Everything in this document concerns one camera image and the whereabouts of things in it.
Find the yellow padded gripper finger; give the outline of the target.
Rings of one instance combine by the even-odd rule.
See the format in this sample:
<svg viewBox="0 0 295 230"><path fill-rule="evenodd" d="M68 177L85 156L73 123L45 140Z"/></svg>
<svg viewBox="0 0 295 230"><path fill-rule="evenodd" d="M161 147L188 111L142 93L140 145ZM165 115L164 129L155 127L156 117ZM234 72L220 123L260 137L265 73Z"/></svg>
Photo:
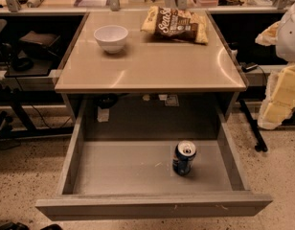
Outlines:
<svg viewBox="0 0 295 230"><path fill-rule="evenodd" d="M276 45L278 42L279 24L280 22L277 21L268 28L266 28L262 33L258 34L258 36L255 39L255 42L262 46Z"/></svg>
<svg viewBox="0 0 295 230"><path fill-rule="evenodd" d="M288 63L267 80L265 99L261 103L258 126L275 129L292 116L295 109L295 63Z"/></svg>

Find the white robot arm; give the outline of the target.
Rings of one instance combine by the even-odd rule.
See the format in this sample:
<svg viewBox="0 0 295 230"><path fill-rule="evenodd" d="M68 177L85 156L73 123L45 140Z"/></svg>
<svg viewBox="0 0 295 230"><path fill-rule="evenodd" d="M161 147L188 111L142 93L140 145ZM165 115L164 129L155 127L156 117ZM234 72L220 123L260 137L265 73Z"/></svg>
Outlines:
<svg viewBox="0 0 295 230"><path fill-rule="evenodd" d="M260 33L255 42L262 46L275 45L276 56L287 62L279 73L268 77L266 97L259 112L259 127L275 129L290 118L295 109L295 2L282 19Z"/></svg>

